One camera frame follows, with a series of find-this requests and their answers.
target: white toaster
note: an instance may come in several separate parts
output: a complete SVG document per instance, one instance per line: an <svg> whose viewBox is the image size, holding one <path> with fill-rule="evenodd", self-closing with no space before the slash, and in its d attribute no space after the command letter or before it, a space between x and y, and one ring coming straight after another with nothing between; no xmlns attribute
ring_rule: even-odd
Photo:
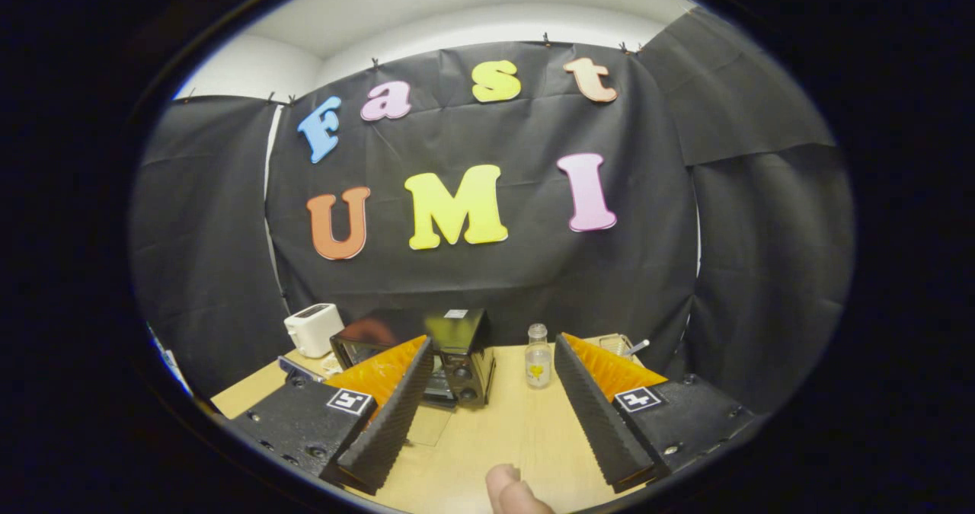
<svg viewBox="0 0 975 514"><path fill-rule="evenodd" d="M288 335L299 353L307 358L321 358L331 352L328 338L345 328L338 308L330 303L311 305L285 319Z"/></svg>

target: wooden table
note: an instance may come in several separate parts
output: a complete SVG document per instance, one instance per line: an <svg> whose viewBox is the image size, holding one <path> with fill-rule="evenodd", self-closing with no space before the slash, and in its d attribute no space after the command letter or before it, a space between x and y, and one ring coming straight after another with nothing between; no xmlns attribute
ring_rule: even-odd
<svg viewBox="0 0 975 514"><path fill-rule="evenodd" d="M535 496L560 513L641 489L613 493L606 485L556 372L548 387L533 390L525 379L524 346L494 347L494 355L497 369L487 406L450 411L421 405L408 434L410 444L400 451L386 484L375 497L349 492L407 512L491 514L484 474L504 462L521 469ZM320 360L297 351L286 357L323 372ZM283 386L283 378L272 362L217 394L213 403L224 416L239 416Z"/></svg>

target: glass bottle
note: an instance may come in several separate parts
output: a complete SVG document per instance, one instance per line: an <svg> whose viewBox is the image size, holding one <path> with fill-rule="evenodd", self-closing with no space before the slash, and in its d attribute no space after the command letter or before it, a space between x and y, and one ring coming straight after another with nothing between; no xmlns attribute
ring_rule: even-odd
<svg viewBox="0 0 975 514"><path fill-rule="evenodd" d="M532 388L545 388L551 380L551 347L545 324L529 326L529 347L525 348L525 375Z"/></svg>

